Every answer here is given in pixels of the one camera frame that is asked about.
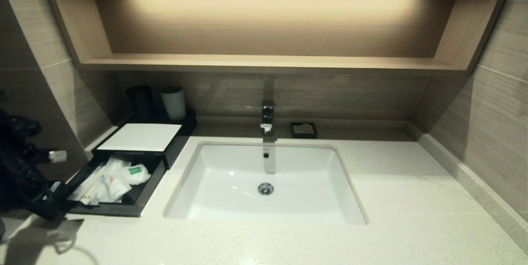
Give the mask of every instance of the black soap dish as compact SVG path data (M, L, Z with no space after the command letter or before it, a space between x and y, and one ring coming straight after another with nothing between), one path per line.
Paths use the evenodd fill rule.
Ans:
M292 123L293 138L317 138L314 123Z

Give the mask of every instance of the black cup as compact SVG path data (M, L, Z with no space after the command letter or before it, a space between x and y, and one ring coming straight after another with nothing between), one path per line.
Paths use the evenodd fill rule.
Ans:
M140 121L149 121L155 117L154 100L151 87L138 85L126 91L134 115Z

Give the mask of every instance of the white quartz countertop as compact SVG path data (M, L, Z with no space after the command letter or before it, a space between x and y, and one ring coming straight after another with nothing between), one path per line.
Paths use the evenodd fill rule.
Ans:
M417 142L401 140L277 141L338 150L368 220L354 226L165 218L200 143L262 142L193 136L141 218L69 214L68 219L85 220L73 248L57 254L46 246L37 264L526 265L527 256L468 192ZM29 244L38 242L31 233L22 237ZM0 263L6 250L27 253L21 242L0 246Z

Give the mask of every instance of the drain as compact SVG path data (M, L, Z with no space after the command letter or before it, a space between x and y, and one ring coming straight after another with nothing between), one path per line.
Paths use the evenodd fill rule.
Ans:
M262 195L271 195L273 194L273 185L269 183L262 183L259 185L259 193Z

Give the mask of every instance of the sink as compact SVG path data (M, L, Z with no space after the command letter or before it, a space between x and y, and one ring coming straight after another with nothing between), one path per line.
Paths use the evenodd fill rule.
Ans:
M275 174L264 171L265 163L275 164ZM329 147L203 144L175 194L168 218L366 224Z

